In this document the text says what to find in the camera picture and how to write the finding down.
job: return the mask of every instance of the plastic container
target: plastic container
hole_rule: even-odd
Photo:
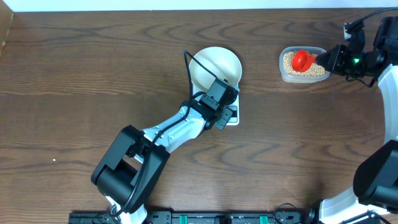
[[[292,52],[292,51],[297,52],[299,50],[305,50],[307,52],[310,52],[311,54],[317,54],[317,55],[326,52],[325,49],[322,49],[320,47],[288,47],[285,50],[283,50],[279,56],[279,70],[280,74],[282,74],[283,81],[288,83],[315,83],[325,80],[329,77],[330,72],[326,72],[325,75],[322,75],[320,77],[301,77],[298,75],[289,75],[284,69],[284,55],[287,52]]]

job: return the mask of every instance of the white backdrop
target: white backdrop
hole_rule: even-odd
[[[14,12],[392,7],[398,0],[3,0]]]

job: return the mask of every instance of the grain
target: grain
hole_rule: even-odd
[[[289,75],[306,76],[306,77],[320,77],[320,76],[324,76],[326,74],[325,69],[322,66],[317,65],[315,63],[313,63],[311,65],[311,67],[305,72],[296,72],[292,68],[292,60],[293,60],[293,57],[295,54],[296,54],[296,52],[287,52],[284,55],[284,69],[285,69],[286,73],[288,73]]]

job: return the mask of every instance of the wood grain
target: wood grain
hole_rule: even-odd
[[[0,58],[0,220],[66,223],[71,211],[107,209],[92,171],[123,127],[177,112],[188,96],[183,50],[214,45],[243,63],[241,123],[175,151],[148,206],[263,211],[335,196],[383,143],[381,93],[339,76],[284,83],[279,54],[330,49],[344,22],[373,11],[16,14]],[[366,22],[368,43],[380,19]]]

